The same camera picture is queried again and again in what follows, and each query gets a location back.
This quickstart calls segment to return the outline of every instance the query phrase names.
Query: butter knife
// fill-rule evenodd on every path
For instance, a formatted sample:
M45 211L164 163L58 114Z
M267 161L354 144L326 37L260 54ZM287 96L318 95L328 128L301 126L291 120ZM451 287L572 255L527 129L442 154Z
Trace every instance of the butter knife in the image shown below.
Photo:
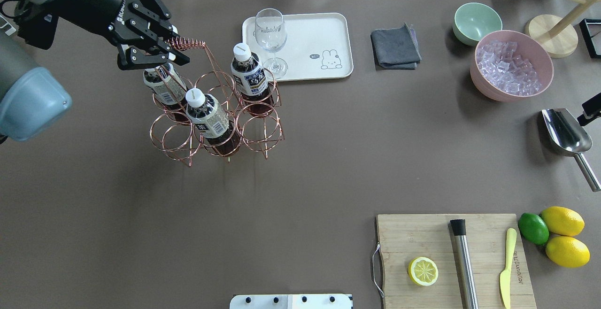
M511 283L511 266L513 265L513 252L516 249L517 232L513 228L507 230L505 240L505 269L499 275L499 284L501 287L501 298L503 305L511 309L511 297L509 296L509 284Z

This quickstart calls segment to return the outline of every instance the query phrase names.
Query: lemon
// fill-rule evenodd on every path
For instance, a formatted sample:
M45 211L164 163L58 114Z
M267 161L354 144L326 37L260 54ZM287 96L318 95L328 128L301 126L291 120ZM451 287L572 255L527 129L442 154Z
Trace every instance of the lemon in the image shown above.
M409 263L409 278L415 284L431 286L438 279L438 267L427 257L416 257Z
M545 252L551 261L567 268L582 267L591 258L588 247L569 236L556 236L550 239Z
M584 228L584 220L577 212L564 207L549 207L540 213L550 232L565 236L576 236Z
M544 245L549 240L547 224L540 216L532 213L524 213L517 222L517 227L524 239L535 245Z

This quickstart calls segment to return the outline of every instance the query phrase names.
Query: pink bowl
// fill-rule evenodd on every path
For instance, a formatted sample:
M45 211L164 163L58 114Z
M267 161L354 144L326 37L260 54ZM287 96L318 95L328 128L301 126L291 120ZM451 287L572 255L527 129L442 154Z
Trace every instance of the pink bowl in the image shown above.
M500 42L517 42L515 55L519 54L522 58L530 60L532 67L534 67L539 76L542 87L538 93L533 95L513 95L496 88L482 75L482 73L480 73L478 64L476 63L476 51L474 51L474 57L472 58L472 63L470 65L470 75L472 76L474 85L483 95L486 95L492 100L510 102L534 97L543 93L545 89L549 87L553 80L553 62L551 61L549 54L547 54L547 51L543 49L543 46L534 39L523 33L519 33L518 31L501 30L485 35L485 37L483 37L476 45L476 50L490 44L493 40L498 40Z

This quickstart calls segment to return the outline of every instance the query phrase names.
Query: wine glass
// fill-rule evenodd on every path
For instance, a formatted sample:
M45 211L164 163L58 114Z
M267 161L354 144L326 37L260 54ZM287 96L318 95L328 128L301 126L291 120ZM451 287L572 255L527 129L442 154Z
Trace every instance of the wine glass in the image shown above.
M286 61L275 55L276 52L284 48L287 38L282 12L275 8L266 8L257 13L255 17L255 39L259 46L273 54L273 57L263 62L263 67L273 73L273 79L285 76L288 71Z

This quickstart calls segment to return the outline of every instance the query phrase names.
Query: lemon slice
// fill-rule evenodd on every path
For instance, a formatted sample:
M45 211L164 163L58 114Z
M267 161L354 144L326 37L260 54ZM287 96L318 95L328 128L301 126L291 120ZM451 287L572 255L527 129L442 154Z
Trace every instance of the lemon slice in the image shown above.
M438 267L427 257L414 258L408 268L409 278L420 286L431 286L438 279Z

